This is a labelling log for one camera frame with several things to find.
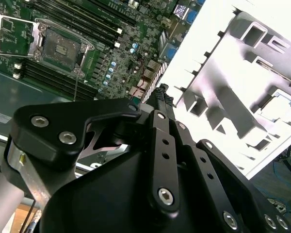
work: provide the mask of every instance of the green circuit board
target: green circuit board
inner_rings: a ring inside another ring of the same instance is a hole
[[[0,0],[0,71],[71,100],[141,100],[193,22],[174,12],[196,17],[200,8],[191,0]]]

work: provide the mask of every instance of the capacitor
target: capacitor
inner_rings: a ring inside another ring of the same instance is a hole
[[[132,46],[134,49],[136,49],[136,48],[138,48],[138,43],[133,43],[131,46]]]

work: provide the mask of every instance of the blue connector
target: blue connector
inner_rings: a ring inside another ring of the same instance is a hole
[[[186,18],[186,21],[190,24],[192,24],[194,22],[194,20],[196,19],[198,12],[197,11],[191,11],[188,13],[188,17]]]
[[[203,5],[203,4],[205,3],[205,1],[206,1],[206,0],[197,0],[197,3],[198,3],[199,5]]]

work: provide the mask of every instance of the bolt hole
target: bolt hole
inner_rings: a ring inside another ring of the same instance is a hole
[[[35,122],[42,125],[44,124],[45,121],[43,119],[37,119]]]
[[[207,176],[209,177],[209,179],[213,180],[213,175],[211,173],[207,173]]]
[[[161,119],[165,119],[165,118],[166,118],[162,113],[157,113],[157,115],[158,115],[159,118],[161,118]]]
[[[169,159],[169,155],[168,154],[163,153],[162,155],[163,155],[164,159]]]
[[[70,135],[64,135],[64,139],[72,140],[72,137]]]
[[[169,142],[166,139],[163,139],[163,143],[169,145]]]

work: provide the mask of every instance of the black metal bracket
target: black metal bracket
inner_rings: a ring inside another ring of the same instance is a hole
[[[45,207],[42,233],[291,232],[284,216],[210,141],[192,140],[175,120],[166,86],[147,104],[139,109],[129,100],[97,100],[15,113],[6,158]],[[37,117],[42,120],[33,122]],[[67,141],[62,132],[72,133]],[[79,156],[121,144],[131,151],[72,177]]]
[[[76,163],[83,151],[87,132],[122,120],[136,121],[140,115],[140,109],[127,99],[25,106],[14,114],[11,137],[20,150],[53,169],[65,170]],[[47,126],[35,126],[34,117],[40,117],[35,119],[38,124],[44,124],[46,119]],[[76,141],[62,143],[62,132],[71,132],[67,139],[75,137]]]

